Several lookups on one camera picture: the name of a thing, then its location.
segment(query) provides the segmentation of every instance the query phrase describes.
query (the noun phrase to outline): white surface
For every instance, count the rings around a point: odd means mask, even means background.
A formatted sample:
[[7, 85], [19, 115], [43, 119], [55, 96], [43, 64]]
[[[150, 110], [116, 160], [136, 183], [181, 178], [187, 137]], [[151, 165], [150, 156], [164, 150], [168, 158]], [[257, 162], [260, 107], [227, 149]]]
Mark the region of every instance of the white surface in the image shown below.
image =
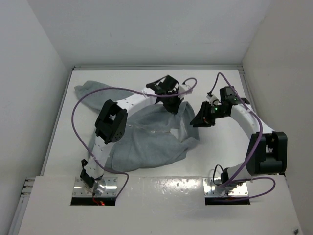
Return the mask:
[[[74, 87], [83, 85], [87, 80], [95, 80], [111, 86], [120, 86], [140, 90], [149, 82], [158, 80], [165, 75], [171, 75], [179, 82], [188, 77], [195, 77], [198, 86], [193, 93], [186, 96], [197, 113], [206, 93], [213, 87], [219, 70], [74, 70], [71, 76], [67, 95], [63, 104], [59, 123], [53, 139], [50, 155], [44, 176], [79, 176], [80, 161], [87, 156], [86, 149], [75, 136], [70, 120], [72, 109], [77, 102]], [[236, 70], [222, 71], [235, 86], [240, 96], [244, 96], [239, 73]], [[215, 94], [219, 96], [219, 89], [226, 86], [220, 78]], [[78, 106], [74, 118], [75, 126], [83, 140], [88, 143], [94, 131], [96, 112], [85, 105]], [[229, 167], [241, 163], [246, 156], [248, 137], [232, 118], [222, 118], [216, 121], [216, 126], [200, 128], [199, 145], [188, 151], [186, 159], [171, 165], [154, 169], [139, 169], [130, 172], [132, 176], [209, 176], [216, 164]]]
[[28, 0], [66, 66], [240, 64], [271, 0]]
[[0, 1], [0, 234], [40, 173], [67, 71], [26, 0]]
[[[37, 177], [19, 235], [292, 235], [299, 222], [288, 187], [273, 178], [276, 189], [251, 205], [205, 206], [202, 178], [131, 177], [115, 207], [98, 207], [70, 206], [74, 177]], [[247, 183], [250, 195], [271, 185]]]
[[313, 235], [312, 12], [311, 0], [275, 1], [244, 59], [259, 115], [288, 136], [286, 176], [305, 235]]

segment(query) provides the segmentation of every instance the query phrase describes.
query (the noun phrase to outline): cable connector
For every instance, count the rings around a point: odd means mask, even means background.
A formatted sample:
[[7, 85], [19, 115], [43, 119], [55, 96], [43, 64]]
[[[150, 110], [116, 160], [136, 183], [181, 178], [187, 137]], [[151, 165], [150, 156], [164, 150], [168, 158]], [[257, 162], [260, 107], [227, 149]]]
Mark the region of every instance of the cable connector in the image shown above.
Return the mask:
[[208, 100], [209, 100], [209, 103], [213, 106], [213, 105], [218, 105], [219, 104], [219, 99], [213, 95], [213, 94], [207, 94], [207, 97], [206, 97]]

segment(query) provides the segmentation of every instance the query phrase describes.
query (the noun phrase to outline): wire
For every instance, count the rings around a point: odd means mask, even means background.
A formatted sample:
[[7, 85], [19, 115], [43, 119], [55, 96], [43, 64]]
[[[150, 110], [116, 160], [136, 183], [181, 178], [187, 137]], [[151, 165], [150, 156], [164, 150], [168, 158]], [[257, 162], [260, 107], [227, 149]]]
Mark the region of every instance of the wire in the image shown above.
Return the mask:
[[96, 203], [97, 205], [99, 205], [99, 202], [96, 201], [96, 199], [94, 198], [94, 195], [92, 196], [92, 201], [93, 201], [94, 203]]
[[[257, 195], [251, 196], [251, 197], [243, 197], [243, 198], [235, 198], [235, 199], [231, 198], [230, 200], [218, 200], [217, 202], [240, 202], [240, 201], [250, 200], [250, 199], [256, 198], [256, 197], [261, 197], [265, 194], [272, 192], [274, 190], [274, 188], [276, 187], [276, 182], [273, 178], [268, 177], [268, 176], [261, 176], [261, 177], [253, 178], [253, 180], [264, 180], [264, 179], [272, 180], [272, 182], [273, 182], [273, 186], [269, 190], [267, 190], [266, 192], [263, 192], [263, 193], [260, 193], [260, 194], [257, 194]], [[234, 180], [233, 182], [236, 183], [236, 182], [249, 181], [249, 180], [251, 180], [251, 179]]]
[[97, 201], [95, 198], [94, 198], [94, 195], [92, 195], [92, 201], [94, 203], [96, 203], [98, 206], [104, 206], [104, 202], [103, 201]]
[[215, 173], [216, 173], [216, 170], [217, 170], [217, 167], [218, 167], [218, 166], [222, 169], [222, 172], [223, 172], [223, 167], [222, 167], [221, 165], [217, 164], [217, 165], [215, 166], [214, 172], [213, 172], [213, 183], [214, 183], [215, 185], [217, 185], [217, 186], [221, 185], [221, 184], [216, 184], [216, 183], [214, 182]]
[[[237, 96], [238, 100], [241, 102], [241, 104], [245, 107], [245, 109], [249, 110], [249, 108], [246, 106], [246, 104], [244, 103], [244, 101], [239, 97], [238, 93], [236, 92], [236, 90], [231, 86], [231, 84], [229, 83], [229, 81], [227, 80], [227, 78], [224, 76], [224, 74], [222, 74], [221, 72], [219, 72], [216, 76], [216, 80], [215, 83], [213, 85], [213, 88], [211, 89], [211, 91], [209, 93], [212, 93], [216, 84], [217, 84], [217, 80], [219, 79], [219, 76], [222, 76], [223, 79], [225, 80], [225, 82], [228, 84], [228, 86], [231, 88], [231, 90], [234, 92], [234, 94]], [[242, 165], [237, 169], [237, 171], [223, 184], [220, 185], [220, 187], [225, 187], [226, 185], [232, 183], [233, 179], [235, 179], [235, 177], [240, 173], [240, 171], [242, 171], [242, 169], [246, 166], [246, 164], [250, 161], [252, 155], [255, 152], [255, 149], [257, 148], [257, 146], [259, 145], [260, 141], [261, 141], [261, 137], [262, 137], [262, 133], [263, 133], [263, 125], [262, 122], [260, 120], [260, 118], [254, 113], [254, 112], [250, 112], [258, 121], [259, 126], [260, 126], [260, 132], [259, 132], [259, 136], [256, 139], [256, 142], [254, 144], [254, 146], [252, 147], [251, 151], [249, 152], [248, 156], [246, 157], [246, 160], [242, 163]]]
[[[187, 94], [187, 93], [190, 93], [192, 92], [192, 90], [195, 88], [195, 86], [197, 85], [198, 81], [197, 79], [195, 79], [194, 77], [190, 77], [190, 78], [187, 78], [185, 81], [183, 81], [183, 84], [186, 82], [186, 81], [189, 81], [189, 80], [194, 80], [195, 81], [195, 84], [189, 88], [188, 90], [184, 91], [184, 92], [181, 92], [181, 93], [178, 93], [178, 94], [166, 94], [166, 95], [156, 95], [156, 94], [145, 94], [146, 96], [150, 96], [150, 97], [157, 97], [157, 98], [171, 98], [171, 97], [175, 97], [175, 96], [180, 96], [182, 94]], [[102, 166], [99, 161], [96, 159], [96, 157], [94, 156], [92, 150], [90, 148], [88, 148], [88, 146], [85, 144], [85, 142], [83, 141], [83, 139], [79, 136], [76, 128], [75, 128], [75, 125], [74, 125], [74, 115], [75, 115], [75, 111], [77, 109], [77, 106], [89, 95], [93, 94], [93, 93], [96, 93], [96, 92], [100, 92], [100, 91], [105, 91], [105, 90], [121, 90], [121, 91], [128, 91], [128, 92], [132, 92], [132, 93], [135, 93], [135, 94], [140, 94], [140, 95], [143, 95], [143, 92], [138, 92], [138, 91], [135, 91], [135, 90], [132, 90], [132, 89], [127, 89], [127, 88], [121, 88], [121, 87], [105, 87], [105, 88], [100, 88], [100, 89], [97, 89], [97, 90], [94, 90], [86, 95], [84, 95], [83, 97], [81, 97], [77, 103], [75, 104], [74, 108], [73, 108], [73, 111], [72, 111], [72, 117], [71, 117], [71, 123], [72, 123], [72, 128], [73, 128], [73, 131], [76, 135], [76, 137], [79, 139], [79, 141], [82, 143], [82, 145], [85, 147], [85, 149], [89, 152], [89, 154], [93, 157], [94, 161], [97, 163], [97, 165], [103, 169], [104, 171], [108, 172], [108, 173], [112, 173], [112, 174], [121, 174], [121, 175], [126, 175], [126, 181], [123, 185], [123, 187], [121, 188], [121, 190], [119, 191], [119, 193], [116, 195], [116, 199], [118, 198], [118, 196], [121, 194], [121, 192], [123, 191], [123, 189], [125, 188], [128, 180], [129, 180], [129, 174], [127, 174], [126, 172], [120, 172], [120, 171], [116, 171], [116, 170], [112, 170], [112, 169], [108, 169], [108, 168], [105, 168], [104, 166]]]

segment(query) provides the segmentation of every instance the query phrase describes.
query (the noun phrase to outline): white arm segment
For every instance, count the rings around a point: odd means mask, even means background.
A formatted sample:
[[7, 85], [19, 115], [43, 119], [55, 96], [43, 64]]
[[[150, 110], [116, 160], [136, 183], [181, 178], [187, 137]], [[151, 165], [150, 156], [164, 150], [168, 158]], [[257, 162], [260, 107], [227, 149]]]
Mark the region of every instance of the white arm segment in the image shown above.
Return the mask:
[[[248, 138], [251, 138], [252, 134], [260, 131], [260, 125], [255, 118], [242, 104], [233, 105], [231, 108], [230, 116], [240, 125], [244, 130]], [[263, 134], [272, 133], [274, 130], [267, 126], [262, 120]]]
[[[253, 109], [250, 105], [246, 105], [252, 112]], [[240, 127], [244, 130], [248, 138], [251, 138], [252, 134], [255, 134], [260, 131], [260, 125], [255, 116], [253, 116], [242, 104], [233, 105], [231, 108], [230, 116], [240, 125]], [[274, 130], [267, 126], [262, 120], [263, 134], [272, 133]], [[228, 177], [230, 178], [242, 165], [242, 163], [230, 167], [227, 169]], [[234, 180], [240, 179], [251, 179], [252, 176], [247, 171], [246, 167], [240, 171], [240, 173], [234, 178]]]
[[[144, 88], [141, 91], [145, 94], [155, 94], [155, 92], [150, 88]], [[156, 97], [134, 94], [126, 99], [117, 101], [117, 104], [122, 109], [127, 110], [127, 118], [129, 118], [131, 115], [141, 110], [142, 108], [155, 104], [156, 100]], [[93, 146], [92, 152], [102, 166], [106, 164], [113, 145], [114, 143], [104, 144], [104, 140], [101, 137], [96, 136], [95, 145]], [[100, 177], [104, 173], [103, 169], [98, 166], [93, 157], [89, 159], [84, 169], [86, 170], [86, 173], [94, 179]]]

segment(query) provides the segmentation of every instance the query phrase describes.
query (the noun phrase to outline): metal mounting plate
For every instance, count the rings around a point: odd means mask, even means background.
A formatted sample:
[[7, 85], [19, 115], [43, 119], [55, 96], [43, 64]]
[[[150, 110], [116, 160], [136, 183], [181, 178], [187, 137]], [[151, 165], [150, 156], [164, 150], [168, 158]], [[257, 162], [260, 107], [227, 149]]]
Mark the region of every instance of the metal mounting plate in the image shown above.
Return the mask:
[[[220, 177], [215, 177], [216, 184], [221, 183]], [[203, 189], [205, 198], [227, 198], [227, 197], [249, 197], [246, 183], [235, 183], [223, 188], [213, 183], [213, 178], [203, 178]]]
[[102, 178], [96, 181], [93, 188], [88, 188], [81, 179], [76, 178], [72, 197], [96, 197], [112, 198], [116, 196], [117, 178]]

